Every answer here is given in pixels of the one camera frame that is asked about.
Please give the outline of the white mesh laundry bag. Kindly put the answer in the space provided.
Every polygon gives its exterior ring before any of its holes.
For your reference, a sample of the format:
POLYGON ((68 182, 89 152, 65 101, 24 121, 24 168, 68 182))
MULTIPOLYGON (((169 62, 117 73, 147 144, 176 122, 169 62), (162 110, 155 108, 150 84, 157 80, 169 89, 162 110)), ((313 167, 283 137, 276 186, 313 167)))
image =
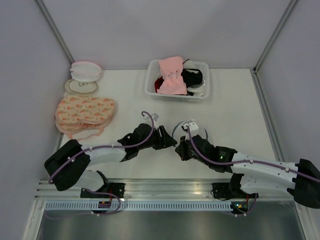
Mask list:
MULTIPOLYGON (((190 139, 189 134, 187 134, 186 132, 184 132, 183 129, 182 129, 182 124, 183 124, 183 122, 185 122, 185 121, 179 122, 179 123, 173 128, 172 133, 171 133, 171 137, 172 137, 173 139, 175 139, 177 142, 180 141, 180 137, 182 137, 182 136, 186 136, 187 139, 190 139)), ((207 130, 206 130, 204 127, 200 127, 199 125, 198 125, 198 127, 199 127, 199 130, 198 130, 198 134, 197 134, 197 135, 199 135, 199 136, 200 136, 201 138, 203 138, 203 139, 208 140, 209 134, 208 134, 207 130)))

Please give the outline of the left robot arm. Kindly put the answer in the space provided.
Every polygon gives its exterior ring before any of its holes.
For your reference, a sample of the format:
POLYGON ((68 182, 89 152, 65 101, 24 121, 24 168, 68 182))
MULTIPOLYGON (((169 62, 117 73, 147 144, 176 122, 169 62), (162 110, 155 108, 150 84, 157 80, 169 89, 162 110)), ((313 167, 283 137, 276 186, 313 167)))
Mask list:
POLYGON ((176 144, 164 126, 153 128, 141 123, 132 133, 108 145, 85 146, 75 139, 69 140, 45 161, 44 168, 49 174, 49 184, 58 191, 79 187, 104 198, 110 192, 110 182, 100 170, 92 171, 89 167, 123 163, 137 157, 141 150, 162 150, 176 144))

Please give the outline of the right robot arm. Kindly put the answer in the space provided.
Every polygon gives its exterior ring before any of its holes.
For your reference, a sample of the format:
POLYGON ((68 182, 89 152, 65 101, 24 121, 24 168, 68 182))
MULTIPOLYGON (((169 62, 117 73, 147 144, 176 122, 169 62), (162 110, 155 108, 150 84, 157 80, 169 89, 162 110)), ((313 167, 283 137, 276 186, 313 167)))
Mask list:
POLYGON ((231 173, 228 192, 233 198, 292 196, 305 207, 320 207, 320 171, 310 160, 294 163, 254 158, 233 148, 214 146, 199 135, 191 139, 182 136, 175 152, 182 161, 195 159, 218 173, 231 173))

